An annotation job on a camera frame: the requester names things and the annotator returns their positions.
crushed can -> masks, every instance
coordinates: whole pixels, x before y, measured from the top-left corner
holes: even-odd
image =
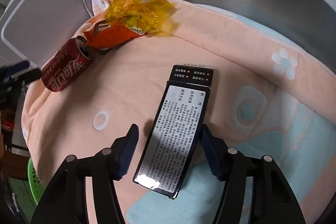
[[[42,68],[42,81],[47,89],[63,90],[92,63],[93,52],[86,47],[83,37],[71,38]]]

silver screw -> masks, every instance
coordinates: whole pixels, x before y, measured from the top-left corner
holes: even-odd
[[[69,156],[67,156],[66,158],[65,158],[65,160],[67,161],[67,162],[72,162],[72,161],[74,161],[76,159],[76,156],[75,155],[69,155]]]
[[[110,154],[112,152],[112,150],[111,150],[111,148],[104,148],[102,151],[101,151],[101,153],[103,154],[103,155],[108,155],[108,154]]]
[[[236,155],[238,153],[238,150],[233,147],[230,147],[227,151],[232,155]]]
[[[264,156],[264,160],[265,160],[266,162],[271,162],[273,159],[272,159],[271,156],[266,155],[266,156]]]

green plastic basket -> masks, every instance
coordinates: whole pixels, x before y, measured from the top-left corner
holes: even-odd
[[[37,205],[41,199],[41,196],[43,195],[44,188],[36,175],[36,171],[31,158],[28,161],[28,181],[31,194]]]

yellow plastic bag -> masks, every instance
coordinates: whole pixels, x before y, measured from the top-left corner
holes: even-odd
[[[124,26],[140,35],[171,33],[176,28],[169,13],[174,5],[166,0],[113,0],[105,19],[109,25]]]

red soda can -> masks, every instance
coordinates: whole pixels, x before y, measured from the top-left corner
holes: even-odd
[[[63,90],[91,65],[93,53],[85,44],[83,37],[71,38],[43,67],[42,81],[47,89],[54,92]]]

